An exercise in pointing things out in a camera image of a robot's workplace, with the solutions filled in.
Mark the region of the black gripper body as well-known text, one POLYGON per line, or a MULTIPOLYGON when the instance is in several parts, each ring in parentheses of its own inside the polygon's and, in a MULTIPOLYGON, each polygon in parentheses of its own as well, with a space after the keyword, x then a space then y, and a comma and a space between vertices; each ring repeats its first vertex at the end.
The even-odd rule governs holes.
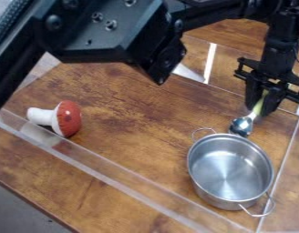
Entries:
POLYGON ((292 73, 296 61, 299 39, 266 42, 262 59, 259 61, 240 57, 235 77, 244 81, 251 76, 262 83, 263 92, 272 86, 284 86, 286 98, 299 103, 299 77, 292 73))

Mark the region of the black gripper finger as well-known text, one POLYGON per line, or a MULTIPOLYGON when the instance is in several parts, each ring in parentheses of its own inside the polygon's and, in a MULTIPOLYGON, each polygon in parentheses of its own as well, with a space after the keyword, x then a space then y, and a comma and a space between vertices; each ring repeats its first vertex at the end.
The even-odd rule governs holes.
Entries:
POLYGON ((272 86, 263 92, 263 104, 260 110, 260 116, 268 116, 279 107, 282 100, 286 98, 284 86, 272 86))
POLYGON ((262 83, 251 76, 246 80, 246 107, 252 110, 263 94, 262 83))

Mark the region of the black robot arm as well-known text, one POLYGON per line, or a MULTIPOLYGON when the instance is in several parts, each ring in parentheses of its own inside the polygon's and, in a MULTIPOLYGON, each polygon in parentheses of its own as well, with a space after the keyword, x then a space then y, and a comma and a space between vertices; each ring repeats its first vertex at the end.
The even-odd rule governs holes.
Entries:
POLYGON ((267 23, 260 60, 240 58, 246 106, 299 102, 292 73, 299 0, 11 0, 0 16, 0 109, 44 54, 62 63, 128 63, 163 84, 185 55, 183 33, 225 19, 267 23))

